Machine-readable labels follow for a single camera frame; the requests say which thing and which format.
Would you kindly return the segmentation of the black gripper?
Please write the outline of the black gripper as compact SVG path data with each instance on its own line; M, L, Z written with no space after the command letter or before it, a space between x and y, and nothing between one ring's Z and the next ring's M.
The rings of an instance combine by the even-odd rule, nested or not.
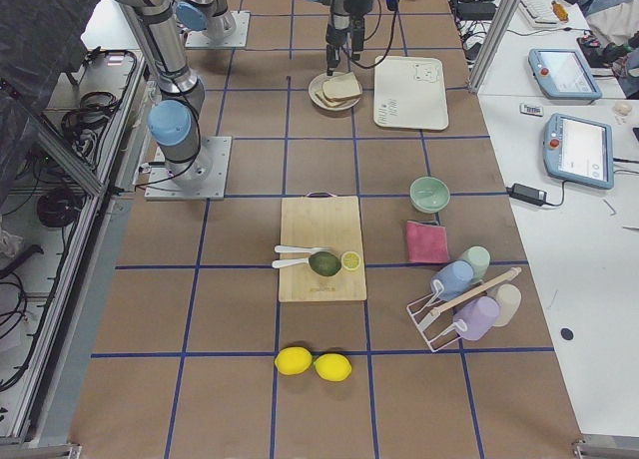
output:
M327 27L325 32L326 74L331 77L333 68L340 62L340 49L344 44L344 31L336 27Z
M363 16L351 15L349 17L349 35L351 59L354 62L360 62L365 42L365 19Z

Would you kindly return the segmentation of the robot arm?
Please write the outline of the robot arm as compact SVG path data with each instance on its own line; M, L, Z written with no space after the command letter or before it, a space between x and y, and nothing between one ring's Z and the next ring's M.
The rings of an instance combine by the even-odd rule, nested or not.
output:
M201 185L211 169L210 159L204 153L203 141L194 139L199 131L199 113L204 102L204 86L200 77L190 68L183 41L177 33L173 3L178 0L115 0L133 11L139 24L141 38L149 50L150 60L156 68L157 83L163 101L151 110L151 120L163 120L170 127L185 118L189 129L175 142L153 132L169 171L169 180L180 188ZM205 0L180 0L194 7L200 14ZM226 0L212 0L215 6L207 27L222 29L222 21L230 17ZM372 8L373 0L307 0L329 7L326 29L326 64L331 74L339 65L338 50L351 41L358 54L364 44L364 17Z
M340 63L340 51L347 41L350 19L343 0L319 1L329 7L325 56L326 74L331 77ZM189 31L202 32L214 42L221 42L236 30L236 20L229 11L227 0L182 0L174 12L179 24Z

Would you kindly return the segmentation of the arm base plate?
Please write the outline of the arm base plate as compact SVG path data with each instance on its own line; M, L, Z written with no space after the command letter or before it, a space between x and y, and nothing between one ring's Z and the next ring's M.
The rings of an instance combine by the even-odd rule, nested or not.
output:
M182 165L166 162L156 148L144 196L148 201L219 201L225 197L231 137L204 137L195 161Z
M189 50L243 49L247 46L251 13L227 11L214 17L209 28L190 31L185 46Z

